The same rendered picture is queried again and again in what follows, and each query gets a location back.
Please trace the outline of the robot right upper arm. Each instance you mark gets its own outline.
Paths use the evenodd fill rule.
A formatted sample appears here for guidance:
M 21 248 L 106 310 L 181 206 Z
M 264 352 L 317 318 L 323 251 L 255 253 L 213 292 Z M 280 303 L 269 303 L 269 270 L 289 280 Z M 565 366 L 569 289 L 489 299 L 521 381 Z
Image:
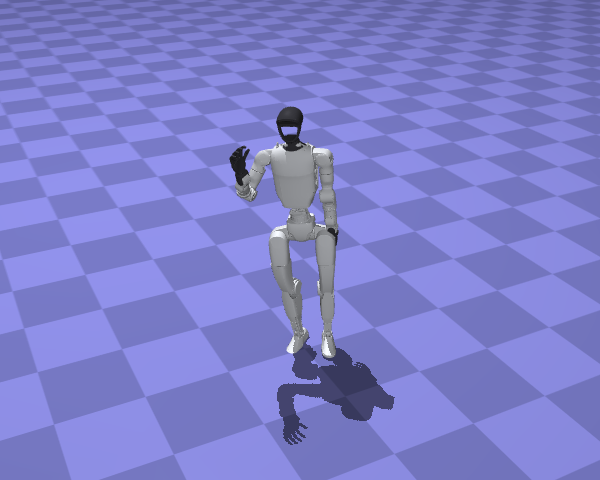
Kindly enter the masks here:
M 270 156 L 272 153 L 273 149 L 266 149 L 266 150 L 262 150 L 260 151 L 254 159 L 253 165 L 250 169 L 249 172 L 249 176 L 251 179 L 251 182 L 249 183 L 249 186 L 251 187 L 251 195 L 247 198 L 243 198 L 247 201 L 253 201 L 255 200 L 256 196 L 257 196 L 257 191 L 256 188 L 258 186 L 258 184 L 260 183 L 264 173 L 265 173 L 265 166 L 271 164 L 270 163 Z

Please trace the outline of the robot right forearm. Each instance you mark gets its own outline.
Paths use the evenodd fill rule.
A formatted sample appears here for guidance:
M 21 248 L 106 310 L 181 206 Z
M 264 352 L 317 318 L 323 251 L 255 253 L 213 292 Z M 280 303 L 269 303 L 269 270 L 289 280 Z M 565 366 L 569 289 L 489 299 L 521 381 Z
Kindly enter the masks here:
M 240 198 L 247 198 L 251 195 L 251 187 L 249 186 L 249 183 L 251 182 L 250 176 L 247 174 L 242 178 L 242 182 L 243 186 L 240 186 L 236 180 L 235 188 L 237 189 L 237 196 Z

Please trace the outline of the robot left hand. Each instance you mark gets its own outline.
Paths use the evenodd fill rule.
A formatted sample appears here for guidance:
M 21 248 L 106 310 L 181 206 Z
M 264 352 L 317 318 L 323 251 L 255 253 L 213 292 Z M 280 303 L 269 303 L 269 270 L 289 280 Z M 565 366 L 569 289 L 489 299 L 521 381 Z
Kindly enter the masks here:
M 336 239 L 335 239 L 335 243 L 336 243 L 336 245 L 337 245 L 337 239 L 338 239 L 337 235 L 338 235 L 339 231 L 337 230 L 337 232 L 335 233 L 335 230 L 334 230 L 333 228 L 328 228 L 328 230 L 327 230 L 327 231 L 328 231 L 329 233 L 331 233 L 331 234 L 332 234 L 332 235 L 333 235 L 333 236 L 336 238 Z

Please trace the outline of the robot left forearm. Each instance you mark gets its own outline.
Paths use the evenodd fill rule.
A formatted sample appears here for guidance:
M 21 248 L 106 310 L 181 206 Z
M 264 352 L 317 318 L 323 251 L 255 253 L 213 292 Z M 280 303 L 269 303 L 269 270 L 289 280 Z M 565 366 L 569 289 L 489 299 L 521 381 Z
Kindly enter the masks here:
M 323 203 L 323 210 L 324 210 L 324 221 L 326 224 L 326 230 L 328 230 L 328 228 L 333 228 L 335 230 L 335 233 L 338 230 L 338 223 L 337 223 L 337 213 L 336 213 L 336 195 L 335 195 L 335 191 L 332 190 L 333 192 L 333 203 Z

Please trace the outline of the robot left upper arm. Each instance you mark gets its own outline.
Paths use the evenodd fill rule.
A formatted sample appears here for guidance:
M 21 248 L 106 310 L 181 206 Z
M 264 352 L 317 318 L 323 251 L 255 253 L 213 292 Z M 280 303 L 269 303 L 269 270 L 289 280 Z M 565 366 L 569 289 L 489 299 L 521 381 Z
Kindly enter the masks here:
M 333 203 L 333 154 L 325 148 L 314 148 L 313 156 L 315 163 L 320 167 L 320 181 L 322 190 L 319 190 L 319 199 L 321 203 Z

